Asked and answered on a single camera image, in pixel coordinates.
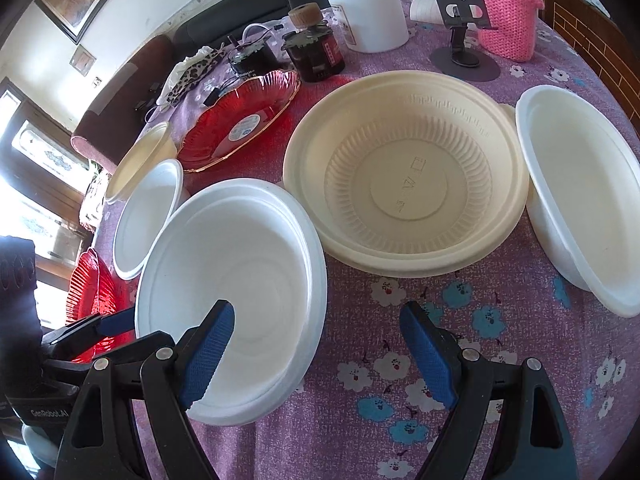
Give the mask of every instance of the white wall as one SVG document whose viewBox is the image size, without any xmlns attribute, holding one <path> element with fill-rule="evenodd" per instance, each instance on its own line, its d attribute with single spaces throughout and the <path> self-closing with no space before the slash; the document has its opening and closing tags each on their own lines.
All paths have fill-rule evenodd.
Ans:
<svg viewBox="0 0 640 480">
<path fill-rule="evenodd" d="M 169 17 L 194 2 L 107 0 L 81 41 L 97 59 L 86 77 L 69 65 L 75 44 L 31 4 L 0 50 L 0 80 L 9 76 L 44 111 L 73 130 L 102 88 L 92 87 L 94 78 L 100 77 L 104 85 Z"/>
</svg>

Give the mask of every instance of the purple floral tablecloth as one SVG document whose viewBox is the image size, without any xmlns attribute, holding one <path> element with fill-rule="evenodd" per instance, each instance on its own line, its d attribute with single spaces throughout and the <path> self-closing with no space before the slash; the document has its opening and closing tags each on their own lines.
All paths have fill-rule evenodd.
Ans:
<svg viewBox="0 0 640 480">
<path fill-rule="evenodd" d="M 409 3 L 403 0 L 407 14 Z M 325 16 L 335 24 L 330 11 Z M 277 52 L 282 35 L 292 30 L 288 18 L 282 23 L 285 27 L 270 40 Z M 408 25 L 408 43 L 383 54 L 352 52 L 337 33 L 345 71 L 320 84 L 303 84 L 265 134 L 210 170 L 187 175 L 188 189 L 197 192 L 240 176 L 277 182 L 294 127 L 331 90 L 388 70 L 434 71 L 429 54 L 448 43 L 449 31 L 411 20 Z M 537 35 L 530 62 L 494 57 L 502 69 L 500 78 L 474 85 L 511 105 L 535 85 L 567 88 L 602 111 L 640 155 L 632 125 L 587 64 L 542 22 Z M 474 33 L 467 41 L 479 48 Z M 202 102 L 210 89 L 229 76 L 229 66 L 219 65 L 177 108 L 154 121 L 170 120 L 174 140 L 181 142 L 205 110 Z M 111 268 L 123 206 L 105 206 L 95 237 L 96 249 Z M 573 436 L 581 479 L 600 476 L 640 414 L 640 348 L 635 343 L 640 317 L 617 317 L 592 294 L 565 282 L 540 248 L 526 213 L 492 254 L 445 276 L 394 280 L 352 269 L 328 255 L 326 260 L 326 322 L 303 383 L 255 424 L 215 428 L 193 423 L 222 480 L 413 479 L 447 411 L 431 397 L 399 333 L 398 313 L 407 300 L 420 302 L 431 320 L 453 332 L 462 347 L 508 363 L 519 364 L 530 356 L 543 362 Z M 118 282 L 131 303 L 137 284 Z M 468 480 L 482 476 L 500 409 L 500 401 L 491 402 Z M 150 469 L 155 478 L 163 478 L 144 406 L 137 404 L 136 412 Z"/>
</svg>

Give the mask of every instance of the red label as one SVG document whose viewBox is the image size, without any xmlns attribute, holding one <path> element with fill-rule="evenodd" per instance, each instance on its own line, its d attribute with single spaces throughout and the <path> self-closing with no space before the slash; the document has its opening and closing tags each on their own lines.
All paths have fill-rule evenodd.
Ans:
<svg viewBox="0 0 640 480">
<path fill-rule="evenodd" d="M 322 47 L 324 48 L 324 52 L 329 60 L 331 66 L 336 66 L 338 63 L 342 61 L 342 53 L 340 52 L 340 47 L 335 41 L 333 36 L 329 36 L 322 42 Z"/>
</svg>

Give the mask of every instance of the silver screw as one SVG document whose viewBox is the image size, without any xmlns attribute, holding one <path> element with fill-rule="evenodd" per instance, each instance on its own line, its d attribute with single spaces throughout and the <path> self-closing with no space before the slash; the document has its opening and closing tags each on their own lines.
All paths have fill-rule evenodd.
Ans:
<svg viewBox="0 0 640 480">
<path fill-rule="evenodd" d="M 530 357 L 527 359 L 527 366 L 532 370 L 538 371 L 542 368 L 542 363 L 538 361 L 535 357 Z"/>
<path fill-rule="evenodd" d="M 462 351 L 462 357 L 467 361 L 478 361 L 478 359 L 480 358 L 480 354 L 478 353 L 478 350 L 475 350 L 473 348 L 465 348 Z"/>
<path fill-rule="evenodd" d="M 104 357 L 101 357 L 94 363 L 94 368 L 96 370 L 104 370 L 107 366 L 109 366 L 109 360 Z"/>
<path fill-rule="evenodd" d="M 174 354 L 174 351 L 165 346 L 164 348 L 161 348 L 156 352 L 156 357 L 161 361 L 166 361 L 173 354 Z"/>
</svg>

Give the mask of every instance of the white round sticker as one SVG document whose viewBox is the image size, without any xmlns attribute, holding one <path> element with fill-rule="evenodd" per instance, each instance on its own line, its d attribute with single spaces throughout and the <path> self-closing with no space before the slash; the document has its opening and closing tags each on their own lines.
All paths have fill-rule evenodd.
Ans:
<svg viewBox="0 0 640 480">
<path fill-rule="evenodd" d="M 240 140 L 243 137 L 249 135 L 255 130 L 255 127 L 260 124 L 260 115 L 253 114 L 242 119 L 236 126 L 233 127 L 229 133 L 229 140 Z"/>
</svg>

